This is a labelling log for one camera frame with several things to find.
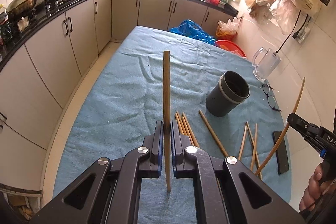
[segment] eyeglasses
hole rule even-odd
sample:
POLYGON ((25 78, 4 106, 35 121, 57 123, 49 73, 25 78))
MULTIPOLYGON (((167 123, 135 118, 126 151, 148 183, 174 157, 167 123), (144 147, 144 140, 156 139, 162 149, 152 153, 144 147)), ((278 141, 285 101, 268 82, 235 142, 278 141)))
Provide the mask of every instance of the eyeglasses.
POLYGON ((276 100, 275 100, 274 95, 268 95, 269 92, 270 92, 271 90, 274 90, 274 89, 272 89, 272 87, 271 87, 269 84, 267 84, 267 83, 264 83, 264 84, 262 85, 262 89, 263 89, 264 93, 265 93, 266 96, 267 96, 267 102, 268 102, 269 106, 271 107, 271 109, 273 109, 273 110, 275 110, 275 111, 282 111, 282 110, 276 108, 276 106, 277 106, 277 102, 276 102, 276 100))

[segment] black glasses frame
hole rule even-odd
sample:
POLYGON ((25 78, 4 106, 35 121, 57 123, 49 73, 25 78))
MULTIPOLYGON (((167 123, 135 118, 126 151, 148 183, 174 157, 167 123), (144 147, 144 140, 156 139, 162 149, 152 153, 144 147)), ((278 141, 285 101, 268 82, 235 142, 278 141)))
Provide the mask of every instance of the black glasses frame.
POLYGON ((273 97, 275 102, 276 102, 276 100, 275 100, 275 97, 274 97, 273 95, 269 95, 269 92, 267 92, 267 93, 265 92, 264 87, 266 87, 266 86, 268 87, 269 92, 270 92, 271 90, 274 90, 274 89, 273 89, 269 84, 267 84, 267 83, 264 83, 264 84, 262 85, 262 90, 263 90, 263 92, 265 93, 265 95, 267 96, 267 102, 268 102, 269 107, 270 107, 272 110, 281 112, 282 110, 276 108, 275 106, 272 107, 272 106, 270 105, 270 103, 269 103, 269 98, 270 98, 270 97, 273 97))

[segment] blue plastic bag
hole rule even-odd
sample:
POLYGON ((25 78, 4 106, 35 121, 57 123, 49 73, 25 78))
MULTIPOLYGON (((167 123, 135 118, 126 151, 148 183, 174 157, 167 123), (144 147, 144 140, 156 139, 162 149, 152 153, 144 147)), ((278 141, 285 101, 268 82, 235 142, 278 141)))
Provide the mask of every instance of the blue plastic bag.
POLYGON ((183 35, 185 37, 201 40, 211 45, 214 45, 216 41, 213 36, 207 34, 198 24, 191 21, 190 19, 183 21, 180 26, 176 28, 171 28, 169 31, 172 33, 183 35))

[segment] black countertop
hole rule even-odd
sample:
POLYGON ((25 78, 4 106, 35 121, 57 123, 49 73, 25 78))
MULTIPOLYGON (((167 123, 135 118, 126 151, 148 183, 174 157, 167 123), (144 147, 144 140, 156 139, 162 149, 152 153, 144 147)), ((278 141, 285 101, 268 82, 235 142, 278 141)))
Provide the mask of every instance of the black countertop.
MULTIPOLYGON (((17 37, 12 38, 12 40, 6 45, 0 46, 0 71, 4 68, 6 63, 11 59, 14 53, 30 38, 32 37, 38 30, 48 24, 50 21, 64 13, 65 11, 71 9, 72 7, 84 2, 86 0, 70 0, 69 2, 61 5, 57 8, 57 10, 52 11, 52 13, 48 13, 44 6, 42 5, 42 9, 37 9, 36 11, 36 20, 31 23, 29 27, 27 27, 23 33, 17 37)), ((226 13, 230 16, 236 16, 238 11, 233 8, 231 5, 226 4, 224 7, 219 7, 212 5, 210 3, 205 2, 204 0, 189 0, 192 2, 200 3, 207 7, 211 7, 213 9, 219 10, 223 13, 226 13)))

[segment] glass mug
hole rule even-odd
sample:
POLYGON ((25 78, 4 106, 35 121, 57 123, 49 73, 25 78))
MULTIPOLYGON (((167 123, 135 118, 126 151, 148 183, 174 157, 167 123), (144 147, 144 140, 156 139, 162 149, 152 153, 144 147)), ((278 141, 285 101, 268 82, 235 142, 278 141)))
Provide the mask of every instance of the glass mug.
POLYGON ((275 69, 275 67, 280 63, 281 58, 279 55, 273 51, 272 49, 266 50, 265 48, 261 48, 258 50, 253 58, 252 65, 255 67, 253 70, 254 76, 261 82, 265 82, 267 77, 271 74, 271 72, 275 69), (260 53, 265 53, 264 57, 260 60, 258 64, 255 63, 257 56, 260 53))

